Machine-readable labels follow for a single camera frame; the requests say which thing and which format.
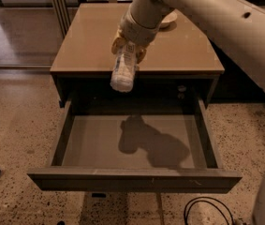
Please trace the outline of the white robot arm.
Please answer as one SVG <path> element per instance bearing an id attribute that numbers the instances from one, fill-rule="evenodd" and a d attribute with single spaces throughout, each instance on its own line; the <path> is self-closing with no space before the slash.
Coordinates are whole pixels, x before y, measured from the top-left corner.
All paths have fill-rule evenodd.
<path id="1" fill-rule="evenodd" d="M 133 0 L 120 21 L 111 52 L 119 57 L 111 85 L 132 89 L 135 65 L 162 20 L 181 11 L 265 92 L 265 10 L 244 0 Z"/>

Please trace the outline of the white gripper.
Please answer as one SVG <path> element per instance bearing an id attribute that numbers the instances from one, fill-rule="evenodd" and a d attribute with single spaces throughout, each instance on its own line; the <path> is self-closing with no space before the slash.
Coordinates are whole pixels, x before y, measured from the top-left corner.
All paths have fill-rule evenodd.
<path id="1" fill-rule="evenodd" d="M 117 54 L 118 50 L 131 41 L 136 45 L 136 57 L 139 64 L 145 57 L 147 47 L 156 37 L 160 26 L 160 15 L 148 10 L 133 9 L 129 7 L 123 15 L 111 45 L 111 52 Z"/>

